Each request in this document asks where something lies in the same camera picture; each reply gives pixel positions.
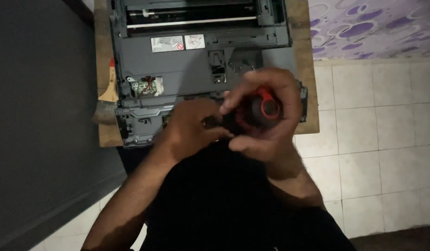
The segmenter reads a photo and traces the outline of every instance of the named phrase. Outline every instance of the disassembled printer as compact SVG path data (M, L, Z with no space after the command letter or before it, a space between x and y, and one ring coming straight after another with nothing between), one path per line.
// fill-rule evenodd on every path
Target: disassembled printer
M284 0L108 0L124 147L153 143L173 106L221 101L252 69L294 76ZM306 120L307 89L301 88Z

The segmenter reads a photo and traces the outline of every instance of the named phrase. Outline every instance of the wall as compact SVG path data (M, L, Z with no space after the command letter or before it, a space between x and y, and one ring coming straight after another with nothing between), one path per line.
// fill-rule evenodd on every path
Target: wall
M0 250L27 250L125 178L98 147L94 31L61 0L0 1Z
M314 60L430 57L430 0L309 0Z

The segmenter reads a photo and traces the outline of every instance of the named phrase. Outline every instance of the left hand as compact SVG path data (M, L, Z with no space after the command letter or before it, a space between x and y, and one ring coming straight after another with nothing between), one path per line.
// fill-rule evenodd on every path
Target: left hand
M167 127L158 136L153 152L172 157L175 163L190 157L221 137L233 137L225 128L206 129L205 117L221 118L219 105L207 98L187 100L177 104Z

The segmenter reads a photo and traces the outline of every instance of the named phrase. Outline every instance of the white floor tile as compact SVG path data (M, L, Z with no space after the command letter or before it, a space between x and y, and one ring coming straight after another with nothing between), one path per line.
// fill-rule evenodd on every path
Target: white floor tile
M336 110L336 116L339 154L378 150L374 107Z
M430 103L413 105L417 145L430 145Z
M430 102L430 62L411 63L413 103Z
M336 114L319 111L320 133L296 135L296 146L302 158L338 154Z
M64 237L78 234L87 234L97 216L100 213L99 202L92 205L90 208L79 214L66 225L54 232L50 237Z
M336 109L375 105L371 65L333 66Z
M102 209L104 209L105 205L110 201L111 197L113 197L113 195L118 191L119 188L113 190L112 192L110 192L109 194L107 194L105 197L103 197L100 201L100 209L102 211Z
M339 155L339 166L343 199L381 194L377 151Z
M40 242L35 247L31 248L29 251L45 251L45 242Z
M430 187L430 145L418 146L419 185L421 188Z
M334 218L337 225L343 232L343 212L342 212L342 201L327 201L325 202L325 208L329 214Z
M382 196L342 200L343 226L348 238L384 232Z
M46 251L75 251L80 250L87 234L66 237L49 237L45 240Z
M379 151L382 193L419 188L418 155L415 147Z
M379 150L415 146L413 107L376 107Z
M306 170L322 193L323 201L342 198L340 192L339 156L303 159Z
M420 195L422 223L430 225L430 188L421 189Z
M411 104L412 87L410 85L409 64L373 65L373 88L376 106Z
M334 110L333 73L331 66L314 67L319 111Z
M418 190L392 192L382 195L386 232L421 225L420 196Z
M134 251L140 250L140 247L142 246L142 243L144 242L146 236L147 236L147 225L144 224L139 233L139 236L131 246L131 249L133 249Z

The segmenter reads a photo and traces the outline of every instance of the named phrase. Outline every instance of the label sticker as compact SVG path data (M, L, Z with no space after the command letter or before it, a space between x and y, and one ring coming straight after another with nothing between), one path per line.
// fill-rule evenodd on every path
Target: label sticker
M173 50L184 49L182 36L153 37L150 40L152 43L152 52L173 51Z
M186 41L187 50L206 48L204 34L186 35L184 40Z

